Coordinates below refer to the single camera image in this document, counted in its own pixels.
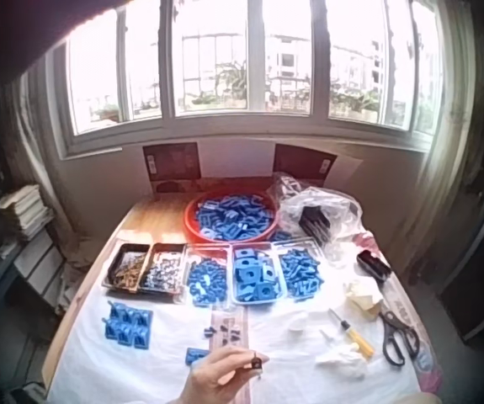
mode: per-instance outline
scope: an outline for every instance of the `blue plastic piece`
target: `blue plastic piece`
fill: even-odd
[[[234,256],[240,257],[240,251],[234,249]],[[263,251],[249,249],[255,257],[238,258],[234,261],[232,277],[234,298],[240,304],[271,303],[281,295],[282,287],[273,261]]]
[[[133,315],[133,324],[139,327],[148,327],[152,325],[152,312],[149,310],[135,310]]]
[[[262,278],[262,266],[253,265],[251,267],[236,267],[236,278],[242,284],[256,284]]]
[[[250,258],[250,257],[256,258],[257,254],[255,253],[255,250],[253,250],[252,248],[240,248],[234,252],[234,257],[236,259]]]
[[[135,310],[131,307],[126,307],[125,310],[121,311],[122,322],[125,324],[133,324],[133,317],[135,315]]]
[[[121,320],[127,306],[123,303],[113,303],[112,301],[109,301],[109,304],[110,304],[109,318],[117,318]]]
[[[138,349],[148,349],[150,344],[150,328],[135,327],[133,330],[133,346]]]
[[[121,323],[118,328],[118,343],[130,347],[133,336],[133,327],[130,324]]]
[[[291,240],[292,235],[286,231],[277,230],[268,238],[271,242],[285,242]]]
[[[261,282],[257,284],[254,293],[257,300],[270,300],[276,297],[274,284],[271,282]]]
[[[262,281],[273,283],[275,281],[274,267],[265,263],[262,266]]]
[[[148,349],[153,312],[128,307],[122,303],[109,302],[111,306],[105,323],[105,337],[118,341],[120,345]]]
[[[323,283],[318,273],[320,264],[307,250],[291,249],[279,257],[289,294],[296,299],[315,295]]]
[[[237,283],[236,291],[236,297],[239,300],[250,301],[254,297],[255,286],[252,284]]]
[[[185,353],[185,364],[191,366],[193,362],[206,357],[209,353],[207,349],[188,348]]]
[[[203,236],[235,241],[260,235],[271,225],[274,213],[266,209],[260,195],[228,195],[206,200],[195,218]]]
[[[212,258],[193,263],[187,285],[195,306],[206,307],[226,300],[226,267]]]
[[[105,323],[105,337],[107,339],[118,339],[118,330],[120,328],[120,321],[116,318],[102,319]]]

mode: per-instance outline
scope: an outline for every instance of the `plastic tray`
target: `plastic tray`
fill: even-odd
[[[257,251],[260,256],[264,254],[269,257],[269,263],[274,269],[274,276],[279,281],[279,293],[273,299],[269,300],[254,300],[254,301],[243,301],[237,298],[237,279],[235,275],[235,262],[236,262],[236,251],[251,248]],[[269,303],[274,303],[275,301],[281,300],[286,296],[286,283],[285,277],[283,276],[283,271],[281,270],[281,265],[275,250],[272,248],[269,242],[248,242],[240,243],[232,246],[231,249],[231,270],[229,271],[228,281],[230,282],[232,301],[238,305],[251,306],[251,305],[265,305]]]
[[[125,292],[135,293],[137,285],[139,284],[139,278],[142,271],[145,268],[147,254],[150,252],[150,244],[122,244],[114,256],[113,262],[109,265],[107,275],[105,276],[102,286],[111,290],[121,290]],[[142,260],[139,263],[139,268],[136,269],[136,277],[132,282],[122,285],[117,278],[126,272],[131,265],[132,261]]]
[[[224,301],[215,303],[197,302],[190,292],[189,276],[194,264],[199,264],[206,259],[216,261],[225,267],[226,275],[226,298]],[[191,304],[199,307],[215,307],[225,310],[230,305],[230,287],[228,273],[231,269],[231,247],[228,244],[188,244],[183,257],[183,292],[174,300],[179,304]]]
[[[326,257],[324,257],[324,253],[322,252],[322,249],[318,246],[318,244],[313,238],[302,237],[302,238],[296,238],[294,240],[288,240],[284,242],[273,242],[272,247],[277,253],[277,259],[279,260],[279,265],[281,265],[281,261],[280,261],[281,256],[286,254],[288,251],[293,249],[307,250],[309,255],[311,255],[316,261],[319,262],[317,266],[317,270],[318,270],[318,273],[322,276],[322,272],[323,272],[322,270],[324,269],[327,260],[326,260]],[[281,272],[285,276],[285,272],[283,268],[281,268]],[[318,293],[319,290],[320,290],[320,285],[318,286],[318,289],[316,290],[316,292],[312,294],[307,294],[304,296],[293,296],[290,293],[290,291],[288,291],[288,296],[296,300],[305,300],[305,299],[310,299],[311,297],[316,295],[316,293]]]
[[[152,247],[152,254],[148,260],[148,265],[146,269],[142,272],[141,278],[139,280],[139,287],[137,293],[150,293],[156,294],[168,294],[177,295],[182,290],[183,282],[183,254],[185,251],[185,244],[166,244],[166,243],[156,243]],[[177,272],[173,276],[173,285],[154,285],[152,287],[146,286],[146,280],[148,274],[161,270],[159,264],[164,259],[173,260],[172,266]]]

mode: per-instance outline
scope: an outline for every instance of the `stack of paper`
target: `stack of paper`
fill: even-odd
[[[0,200],[0,214],[11,232],[29,241],[53,218],[50,208],[43,204],[39,185],[26,185]]]

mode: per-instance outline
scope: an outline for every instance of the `white tablecloth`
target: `white tablecloth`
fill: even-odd
[[[342,306],[343,280],[354,273],[357,251],[353,248],[344,252],[341,262],[330,265],[323,274],[326,282],[314,299],[297,303],[285,299],[267,309],[248,308],[248,347],[270,357],[262,378],[250,382],[252,404],[386,404],[420,391],[409,359],[399,369],[386,362],[381,350],[382,321],[368,322],[348,305]],[[184,363],[187,347],[209,347],[203,330],[210,325],[211,310],[138,297],[113,298],[101,286],[108,263],[70,332],[48,402],[165,403],[178,396],[189,373]],[[109,316],[109,300],[153,311],[148,350],[128,348],[105,339],[102,317]],[[316,356],[329,349],[320,327],[334,333],[334,345],[349,343],[338,324],[330,320],[329,306],[338,308],[375,348],[363,379],[315,364]],[[301,335],[294,335],[288,331],[288,325],[302,311],[309,313],[308,328]]]

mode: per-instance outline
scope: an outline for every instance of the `hand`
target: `hand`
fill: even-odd
[[[263,361],[269,358],[257,353]],[[251,364],[255,352],[231,345],[214,350],[201,359],[185,382],[179,404],[227,404],[251,378],[262,373],[260,369],[244,369]]]

